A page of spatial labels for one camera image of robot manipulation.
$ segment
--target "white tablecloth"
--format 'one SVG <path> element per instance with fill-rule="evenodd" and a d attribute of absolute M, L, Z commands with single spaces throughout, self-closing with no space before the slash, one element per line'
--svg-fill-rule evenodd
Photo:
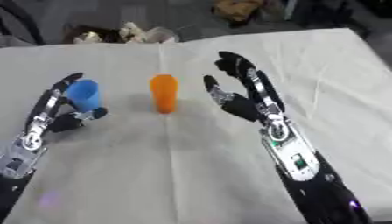
<path fill-rule="evenodd" d="M 0 50 L 0 141 L 22 129 L 45 88 L 74 72 L 100 84 L 109 114 L 49 136 L 50 149 L 9 224 L 293 224 L 304 220 L 260 143 L 258 124 L 221 111 L 202 76 L 239 53 L 271 79 L 299 124 L 378 221 L 392 219 L 392 73 L 351 31 L 315 30 L 163 45 Z M 149 79 L 179 80 L 178 111 L 159 115 Z"/>

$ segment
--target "floor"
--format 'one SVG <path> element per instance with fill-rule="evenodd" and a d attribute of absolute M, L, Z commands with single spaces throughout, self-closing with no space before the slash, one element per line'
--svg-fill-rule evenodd
<path fill-rule="evenodd" d="M 65 26 L 94 25 L 119 28 L 133 21 L 148 30 L 164 26 L 174 30 L 181 41 L 205 39 L 229 34 L 281 32 L 301 29 L 290 23 L 266 23 L 261 19 L 239 28 L 227 24 L 210 13 L 214 0 L 14 0 L 29 11 L 49 44 L 58 44 Z M 373 35 L 367 40 L 372 48 L 392 66 L 392 19 L 380 19 L 356 0 L 350 0 L 354 17 L 369 25 Z M 27 37 L 24 29 L 12 19 L 14 33 Z"/>

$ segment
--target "robotic arm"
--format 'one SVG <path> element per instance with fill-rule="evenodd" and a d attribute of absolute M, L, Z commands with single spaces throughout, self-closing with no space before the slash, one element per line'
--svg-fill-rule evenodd
<path fill-rule="evenodd" d="M 23 131 L 11 146 L 0 154 L 0 175 L 8 179 L 21 179 L 34 171 L 34 167 L 46 152 L 45 133 L 74 130 L 83 126 L 83 121 L 99 119 L 107 114 L 105 108 L 96 108 L 87 113 L 71 112 L 56 116 L 62 105 L 77 107 L 63 94 L 67 88 L 81 78 L 82 73 L 74 73 L 55 83 L 39 98 L 29 114 Z"/>
<path fill-rule="evenodd" d="M 204 77 L 206 90 L 226 112 L 259 121 L 262 144 L 299 212 L 309 224 L 371 224 L 361 203 L 339 174 L 284 113 L 284 104 L 268 77 L 242 56 L 220 52 L 216 66 L 238 79 L 248 98 L 223 91 L 217 80 Z"/>

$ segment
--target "black robotic finger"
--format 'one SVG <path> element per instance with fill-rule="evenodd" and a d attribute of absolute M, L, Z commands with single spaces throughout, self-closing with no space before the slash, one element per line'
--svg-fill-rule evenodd
<path fill-rule="evenodd" d="M 255 66 L 236 53 L 219 52 L 221 59 L 215 61 L 215 65 L 227 75 L 241 79 L 246 76 L 248 69 Z"/>
<path fill-rule="evenodd" d="M 223 110 L 248 121 L 257 120 L 259 113 L 255 104 L 248 98 L 237 93 L 226 93 L 219 88 L 218 81 L 211 75 L 204 76 L 206 90 Z"/>
<path fill-rule="evenodd" d="M 75 118 L 74 113 L 60 115 L 48 126 L 51 132 L 57 133 L 65 130 L 76 130 L 83 126 L 83 120 Z"/>
<path fill-rule="evenodd" d="M 275 90 L 274 86 L 272 86 L 270 79 L 267 77 L 265 73 L 262 71 L 257 71 L 257 76 L 259 77 L 260 81 L 262 82 L 262 85 L 264 86 L 265 90 L 267 91 L 267 94 L 271 98 L 272 101 L 276 102 L 277 106 L 282 110 L 282 112 L 285 111 L 284 103 L 280 99 L 279 95 L 277 94 L 277 91 Z"/>
<path fill-rule="evenodd" d="M 222 105 L 222 109 L 234 116 L 239 116 L 250 122 L 255 122 L 259 118 L 259 112 L 257 111 L 255 104 L 240 94 L 234 93 L 233 95 L 233 99 L 231 101 L 226 101 Z"/>
<path fill-rule="evenodd" d="M 52 86 L 52 89 L 58 89 L 61 93 L 64 93 L 71 84 L 76 82 L 82 76 L 83 76 L 83 73 L 70 74 L 66 78 L 62 79 L 61 81 L 56 82 Z"/>

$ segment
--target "clutter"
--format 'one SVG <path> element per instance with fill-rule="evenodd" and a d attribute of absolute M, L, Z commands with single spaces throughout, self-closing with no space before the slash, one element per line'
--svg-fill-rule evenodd
<path fill-rule="evenodd" d="M 79 37 L 76 37 L 73 40 L 74 44 L 93 44 L 93 43 L 101 43 L 101 42 L 102 39 L 100 38 L 100 36 L 93 31 L 90 31 L 88 33 L 83 33 Z"/>
<path fill-rule="evenodd" d="M 102 43 L 123 43 L 121 37 L 118 34 L 118 30 L 105 29 L 105 28 L 94 27 L 90 25 L 71 25 L 71 24 L 67 24 L 64 27 L 64 33 L 66 35 L 62 42 L 63 44 L 79 44 L 80 42 L 83 42 L 83 40 L 86 37 L 86 34 L 89 34 L 90 32 L 97 34 L 101 39 L 100 42 Z"/>
<path fill-rule="evenodd" d="M 164 43 L 179 42 L 179 37 L 171 30 L 164 27 L 155 27 L 149 31 L 143 31 L 132 22 L 125 23 L 125 26 L 119 31 L 124 42 L 137 43 Z"/>
<path fill-rule="evenodd" d="M 127 22 L 120 30 L 108 30 L 92 26 L 77 26 L 66 36 L 65 43 L 165 43 L 179 42 L 179 36 L 164 27 L 144 31 L 135 23 Z"/>

